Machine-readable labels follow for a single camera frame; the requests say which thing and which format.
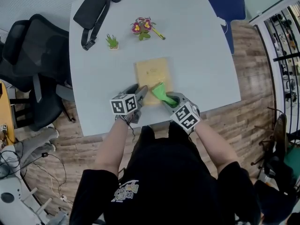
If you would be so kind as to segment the person's left forearm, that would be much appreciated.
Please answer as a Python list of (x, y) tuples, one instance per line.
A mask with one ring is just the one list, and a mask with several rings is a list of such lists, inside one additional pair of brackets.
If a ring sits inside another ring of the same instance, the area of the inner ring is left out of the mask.
[(95, 170), (109, 171), (118, 177), (127, 135), (128, 124), (118, 118), (97, 151)]

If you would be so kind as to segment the blue chair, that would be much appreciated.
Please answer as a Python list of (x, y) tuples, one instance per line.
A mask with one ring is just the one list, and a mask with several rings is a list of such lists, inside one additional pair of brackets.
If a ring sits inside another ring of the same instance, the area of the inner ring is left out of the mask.
[(228, 31), (225, 35), (231, 54), (234, 54), (231, 22), (245, 20), (247, 16), (245, 0), (208, 0), (217, 17), (226, 20)]

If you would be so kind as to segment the person's right forearm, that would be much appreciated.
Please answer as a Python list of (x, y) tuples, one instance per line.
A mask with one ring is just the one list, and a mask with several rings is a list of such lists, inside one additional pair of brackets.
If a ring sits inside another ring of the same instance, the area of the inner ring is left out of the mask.
[(218, 174), (227, 165), (238, 162), (238, 156), (233, 147), (204, 121), (196, 124), (195, 132), (216, 167)]

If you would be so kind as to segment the yellow utility knife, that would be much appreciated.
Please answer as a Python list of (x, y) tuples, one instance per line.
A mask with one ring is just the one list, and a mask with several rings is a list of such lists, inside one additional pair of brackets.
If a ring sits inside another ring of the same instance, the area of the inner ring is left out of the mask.
[(162, 40), (165, 40), (165, 37), (160, 32), (158, 32), (154, 27), (152, 27), (152, 31), (156, 33)]

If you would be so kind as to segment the person's black t-shirt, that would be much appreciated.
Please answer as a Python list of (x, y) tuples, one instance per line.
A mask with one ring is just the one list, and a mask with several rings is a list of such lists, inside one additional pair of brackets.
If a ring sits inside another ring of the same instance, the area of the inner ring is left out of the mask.
[(184, 144), (156, 140), (138, 150), (121, 180), (87, 169), (75, 196), (70, 225), (259, 225), (261, 210), (248, 172), (228, 164), (211, 176)]

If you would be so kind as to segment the white wooden frame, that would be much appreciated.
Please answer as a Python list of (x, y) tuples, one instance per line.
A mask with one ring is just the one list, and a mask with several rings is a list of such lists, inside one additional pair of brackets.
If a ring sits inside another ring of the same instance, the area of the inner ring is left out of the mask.
[(25, 195), (22, 195), (21, 202), (36, 216), (40, 216), (42, 214), (48, 215), (48, 211), (46, 210), (48, 205), (53, 201), (50, 197), (44, 203), (40, 202), (35, 195), (38, 191), (38, 188), (35, 187), (32, 190), (26, 190)]

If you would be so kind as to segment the black mesh office chair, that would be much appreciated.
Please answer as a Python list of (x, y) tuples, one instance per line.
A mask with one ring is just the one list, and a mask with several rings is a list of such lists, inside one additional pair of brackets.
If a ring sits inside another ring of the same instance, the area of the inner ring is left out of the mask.
[(31, 77), (18, 77), (13, 74), (12, 65), (2, 57), (4, 43), (0, 41), (0, 80), (3, 80), (22, 92), (28, 92), (33, 88)]
[(31, 77), (28, 98), (15, 98), (12, 108), (15, 128), (38, 131), (53, 123), (61, 113), (74, 123), (63, 101), (74, 101), (69, 61), (69, 32), (55, 26), (40, 14), (16, 21), (4, 43), (2, 57), (12, 65), (13, 74)]

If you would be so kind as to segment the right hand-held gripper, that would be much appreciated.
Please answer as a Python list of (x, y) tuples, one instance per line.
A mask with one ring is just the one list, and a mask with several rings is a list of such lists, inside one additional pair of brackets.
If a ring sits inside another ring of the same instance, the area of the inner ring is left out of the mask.
[(172, 121), (176, 122), (186, 132), (194, 131), (200, 122), (198, 106), (187, 99), (182, 93), (168, 92), (167, 97), (173, 102), (162, 101), (162, 104), (171, 115)]

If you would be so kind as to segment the tan wooden cutting board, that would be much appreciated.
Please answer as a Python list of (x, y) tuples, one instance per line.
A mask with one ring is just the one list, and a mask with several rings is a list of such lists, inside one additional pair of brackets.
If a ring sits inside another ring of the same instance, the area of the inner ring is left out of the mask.
[(167, 58), (139, 61), (135, 63), (135, 74), (139, 87), (148, 86), (148, 92), (143, 99), (144, 106), (157, 106), (160, 104), (160, 101), (152, 93), (152, 88), (159, 83), (165, 84), (166, 92), (173, 91)]

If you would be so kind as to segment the white round device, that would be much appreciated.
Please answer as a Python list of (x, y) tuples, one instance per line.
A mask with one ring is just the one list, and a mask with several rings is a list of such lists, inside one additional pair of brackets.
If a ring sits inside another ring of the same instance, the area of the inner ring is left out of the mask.
[(15, 175), (0, 180), (0, 221), (3, 225), (46, 225), (46, 214), (36, 216), (22, 202), (21, 197), (30, 190)]

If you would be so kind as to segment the person's black trousers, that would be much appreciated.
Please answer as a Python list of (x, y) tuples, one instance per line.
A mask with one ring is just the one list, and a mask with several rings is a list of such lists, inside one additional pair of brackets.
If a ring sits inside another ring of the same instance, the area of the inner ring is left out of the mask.
[(169, 123), (168, 137), (155, 138), (154, 130), (150, 126), (143, 126), (141, 134), (136, 145), (145, 147), (148, 145), (184, 145), (191, 149), (196, 149), (196, 145), (192, 142), (186, 131), (179, 126), (176, 122)]

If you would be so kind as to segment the green cloth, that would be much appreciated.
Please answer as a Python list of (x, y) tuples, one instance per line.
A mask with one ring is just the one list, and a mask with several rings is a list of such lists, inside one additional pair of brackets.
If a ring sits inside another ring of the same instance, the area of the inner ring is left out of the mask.
[(176, 100), (167, 96), (164, 82), (161, 82), (153, 87), (151, 92), (158, 100), (167, 103), (171, 107), (176, 107), (179, 104)]

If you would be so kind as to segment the black sling bag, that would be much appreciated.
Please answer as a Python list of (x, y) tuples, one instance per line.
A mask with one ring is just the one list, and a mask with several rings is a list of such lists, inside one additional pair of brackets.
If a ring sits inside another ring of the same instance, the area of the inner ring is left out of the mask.
[(110, 3), (121, 0), (84, 0), (75, 13), (73, 20), (83, 28), (81, 46), (89, 50), (97, 39), (98, 32), (109, 11)]

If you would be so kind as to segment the black metal shelf rack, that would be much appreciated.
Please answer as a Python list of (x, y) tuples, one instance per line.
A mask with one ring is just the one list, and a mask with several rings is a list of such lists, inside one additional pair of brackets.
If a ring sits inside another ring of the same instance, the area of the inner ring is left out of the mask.
[(278, 110), (287, 132), (300, 135), (300, 0), (255, 24), (270, 62)]

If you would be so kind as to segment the small green potted plant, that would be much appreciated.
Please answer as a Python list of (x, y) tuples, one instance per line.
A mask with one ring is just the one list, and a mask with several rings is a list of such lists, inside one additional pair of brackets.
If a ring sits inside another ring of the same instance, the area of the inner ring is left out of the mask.
[(119, 42), (114, 35), (106, 35), (106, 41), (110, 50), (117, 50), (119, 48)]

